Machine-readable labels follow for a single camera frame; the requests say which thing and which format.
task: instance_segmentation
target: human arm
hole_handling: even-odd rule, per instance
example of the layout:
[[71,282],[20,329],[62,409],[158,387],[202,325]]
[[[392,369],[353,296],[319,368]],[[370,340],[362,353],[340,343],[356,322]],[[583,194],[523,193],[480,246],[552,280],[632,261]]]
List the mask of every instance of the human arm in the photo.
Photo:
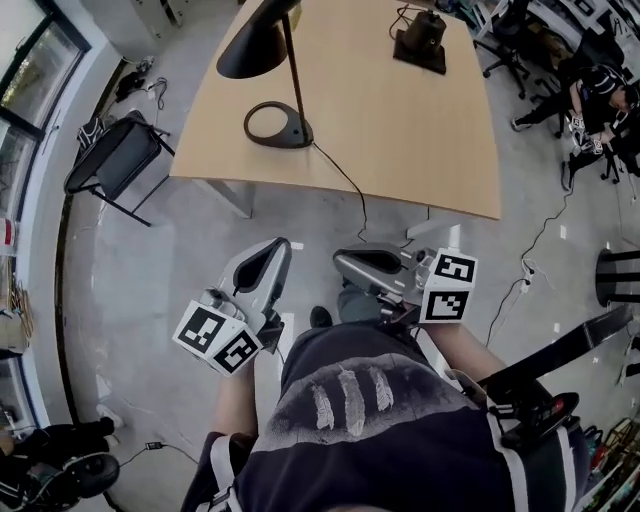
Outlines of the human arm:
[[258,435],[254,361],[255,358],[231,377],[220,379],[213,417],[214,432],[223,435]]
[[580,87],[582,87],[582,80],[574,82],[569,87],[569,95],[571,96],[571,106],[577,117],[582,117],[582,101],[580,100]]
[[422,324],[421,327],[449,366],[476,382],[506,367],[462,324]]

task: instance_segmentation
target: stool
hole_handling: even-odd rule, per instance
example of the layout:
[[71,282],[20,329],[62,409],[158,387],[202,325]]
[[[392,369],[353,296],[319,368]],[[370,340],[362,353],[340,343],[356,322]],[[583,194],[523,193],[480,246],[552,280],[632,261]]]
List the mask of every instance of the stool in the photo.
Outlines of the stool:
[[616,293],[617,283],[640,282],[640,272],[618,272],[617,261],[640,259],[640,251],[612,253],[603,249],[596,263],[596,296],[598,303],[606,307],[609,302],[640,303],[640,295]]

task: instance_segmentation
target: wooden desk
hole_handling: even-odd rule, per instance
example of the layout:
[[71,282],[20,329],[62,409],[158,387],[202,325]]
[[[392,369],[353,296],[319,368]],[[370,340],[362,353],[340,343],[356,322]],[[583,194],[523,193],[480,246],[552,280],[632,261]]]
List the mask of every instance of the wooden desk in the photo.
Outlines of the wooden desk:
[[[247,80],[216,70],[219,55],[260,1],[247,1],[216,51],[171,175],[353,191],[316,148],[267,148],[243,131],[246,113],[258,103],[296,105],[286,61]],[[305,113],[318,145],[365,194],[500,218],[489,104],[465,24],[444,16],[447,74],[441,76],[392,58],[388,29],[401,3],[301,5],[293,40]]]

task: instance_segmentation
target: gray floor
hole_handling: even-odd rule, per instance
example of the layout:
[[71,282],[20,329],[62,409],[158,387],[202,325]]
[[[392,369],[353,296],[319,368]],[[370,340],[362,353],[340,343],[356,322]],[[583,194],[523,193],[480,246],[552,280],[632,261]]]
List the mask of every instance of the gray floor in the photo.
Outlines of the gray floor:
[[[151,72],[151,80],[169,80],[166,107],[157,124],[172,132],[168,142],[174,147],[211,55],[236,12],[233,0],[197,4],[180,37]],[[483,63],[491,62],[486,53],[479,55]],[[562,206],[559,163],[565,151],[550,133],[551,121],[521,134],[511,131],[508,120],[527,111],[530,103],[517,98],[504,70],[486,84],[500,154],[503,219],[471,221],[463,226],[460,242],[463,252],[480,260],[468,326],[482,340],[509,285],[522,274],[520,254],[545,217]],[[122,115],[133,107],[155,120],[155,103],[144,93],[112,111]],[[168,172],[170,163],[166,155],[158,159],[123,202],[142,197]],[[637,213],[630,204],[626,177],[618,186],[619,209],[616,187],[602,182],[600,171],[595,165],[579,175],[566,212],[549,224],[530,254],[548,282],[538,272],[527,294],[513,305],[514,293],[505,304],[504,311],[510,312],[501,327],[504,315],[494,327],[494,332],[499,329],[491,348],[508,363],[603,312],[593,290],[595,257],[607,243],[613,250],[630,247],[621,239],[620,210],[626,238],[632,241]],[[427,208],[415,205],[368,198],[367,206],[369,240],[401,242],[406,227],[427,218]],[[360,203],[354,194],[260,186],[254,218],[242,220],[195,184],[171,179],[140,214],[154,224],[152,229],[102,208],[88,194],[74,200],[64,282],[73,390],[83,419],[96,417],[99,402],[125,419],[127,427],[118,433],[121,444],[115,448],[120,460],[153,440],[197,456],[208,432],[219,377],[171,341],[186,304],[216,281],[230,256],[258,241],[284,236],[303,243],[304,249],[294,252],[279,311],[294,315],[294,334],[306,330],[313,305],[324,304],[335,312],[340,278],[331,255],[356,241]],[[566,227],[566,239],[560,237],[560,225]],[[446,233],[426,241],[433,247],[448,244]],[[585,426],[595,423],[608,429],[632,413],[640,377],[627,380],[624,388],[615,387],[627,343],[627,334],[621,333],[543,378],[551,391],[580,393],[579,414]],[[278,396],[277,368],[273,356],[258,357],[262,422]],[[128,510],[175,511],[192,473],[192,463],[180,453],[144,453],[123,469],[113,494]]]

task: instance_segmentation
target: white wall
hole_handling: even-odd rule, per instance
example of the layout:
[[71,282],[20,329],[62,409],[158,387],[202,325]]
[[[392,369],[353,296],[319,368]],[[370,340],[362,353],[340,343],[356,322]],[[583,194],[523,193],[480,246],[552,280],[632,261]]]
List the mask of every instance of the white wall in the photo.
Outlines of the white wall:
[[55,255],[63,183],[78,152],[78,128],[90,119],[120,61],[120,55],[79,0],[57,3],[92,49],[84,56],[51,117],[60,129],[51,134],[44,152],[42,148],[38,150],[18,237],[16,277],[29,292],[35,325],[23,363],[36,415],[43,425],[71,421],[58,364],[54,317]]

